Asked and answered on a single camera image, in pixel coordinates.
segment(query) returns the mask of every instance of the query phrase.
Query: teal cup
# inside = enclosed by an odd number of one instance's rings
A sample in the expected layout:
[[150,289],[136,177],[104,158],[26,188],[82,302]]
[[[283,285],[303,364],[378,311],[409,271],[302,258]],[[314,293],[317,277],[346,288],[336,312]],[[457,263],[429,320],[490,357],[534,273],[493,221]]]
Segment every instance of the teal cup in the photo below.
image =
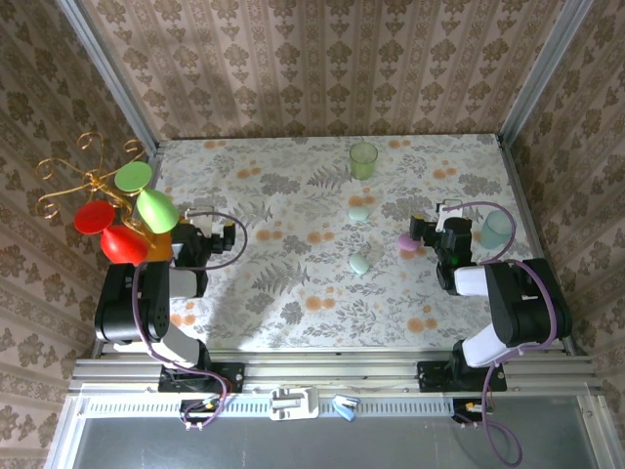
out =
[[512,224],[501,210],[490,212],[481,227],[480,244],[486,249],[502,246],[512,236]]

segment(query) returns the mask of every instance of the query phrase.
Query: red cup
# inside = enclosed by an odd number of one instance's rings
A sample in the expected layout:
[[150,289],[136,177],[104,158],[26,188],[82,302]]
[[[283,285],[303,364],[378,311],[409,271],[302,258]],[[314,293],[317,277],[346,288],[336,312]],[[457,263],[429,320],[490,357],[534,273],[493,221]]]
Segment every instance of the red cup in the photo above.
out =
[[104,229],[100,246],[113,264],[133,264],[136,267],[147,257],[147,241],[123,225]]
[[76,212],[74,227],[84,235],[95,235],[106,229],[115,218],[115,208],[105,200],[86,203]]

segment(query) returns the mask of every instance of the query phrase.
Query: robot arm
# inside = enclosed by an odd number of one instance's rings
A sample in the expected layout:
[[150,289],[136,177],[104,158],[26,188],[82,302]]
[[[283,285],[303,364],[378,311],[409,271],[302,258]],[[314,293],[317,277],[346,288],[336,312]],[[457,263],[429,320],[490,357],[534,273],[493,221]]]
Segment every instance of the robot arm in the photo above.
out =
[[[437,207],[439,214],[444,206]],[[437,254],[440,287],[450,295],[487,296],[492,317],[492,323],[481,332],[454,345],[449,362],[419,363],[423,365],[419,370],[422,392],[479,390],[486,367],[512,348],[544,342],[551,332],[545,300],[525,270],[506,262],[478,266],[472,261],[471,225],[471,220],[459,217],[444,217],[438,223],[419,218],[410,221],[412,239],[433,247]],[[538,275],[551,297],[556,337],[566,337],[572,329],[570,310],[547,261],[523,263]]]
[[[178,268],[204,267],[211,254],[230,251],[234,239],[232,224],[225,225],[223,236],[204,236],[196,226],[180,223],[172,231],[172,262]],[[202,341],[185,335],[170,322],[170,299],[201,298],[208,284],[206,272],[173,270],[171,267],[169,262],[149,262],[140,272],[139,316],[147,340],[154,352],[165,359],[200,370],[211,371],[219,367],[219,373],[228,377],[224,363],[211,363]],[[135,270],[130,264],[111,265],[108,268],[96,310],[97,337],[105,343],[112,343],[116,350],[123,352],[147,352],[132,314],[131,287]],[[210,378],[188,375],[164,364],[159,391],[166,392],[170,388],[176,392],[209,392],[217,386]]]

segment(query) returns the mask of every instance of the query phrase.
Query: patterned wallpaper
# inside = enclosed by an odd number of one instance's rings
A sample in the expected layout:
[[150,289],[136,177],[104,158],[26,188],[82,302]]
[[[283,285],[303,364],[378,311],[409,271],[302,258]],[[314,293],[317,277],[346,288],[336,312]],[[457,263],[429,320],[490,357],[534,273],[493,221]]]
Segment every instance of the patterned wallpaper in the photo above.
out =
[[513,154],[625,442],[625,2],[594,2]]
[[158,140],[496,133],[563,0],[83,0]]
[[106,262],[73,228],[85,199],[34,216],[39,196],[80,179],[57,171],[43,182],[33,168],[53,154],[95,167],[75,144],[95,128],[108,149],[131,135],[54,1],[0,1],[0,467],[43,466],[74,362],[93,343]]

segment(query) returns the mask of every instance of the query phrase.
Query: table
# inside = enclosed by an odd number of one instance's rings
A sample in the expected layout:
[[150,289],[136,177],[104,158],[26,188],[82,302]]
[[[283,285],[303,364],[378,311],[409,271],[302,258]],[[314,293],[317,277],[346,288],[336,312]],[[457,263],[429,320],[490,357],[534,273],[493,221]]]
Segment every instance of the table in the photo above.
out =
[[[349,148],[379,151],[371,179],[352,180]],[[488,200],[518,221],[509,257],[530,256],[519,208],[492,135],[327,137],[169,142],[156,188],[181,208],[213,206],[248,228],[247,252],[209,273],[201,299],[173,300],[172,322],[209,349],[356,350],[450,348],[490,322],[487,300],[449,296],[438,286],[432,248],[400,251],[397,238],[420,213],[434,220],[445,198]],[[367,222],[348,218],[364,205]],[[474,258],[490,207],[474,220]],[[215,255],[221,264],[231,253]],[[362,277],[349,267],[361,253]]]

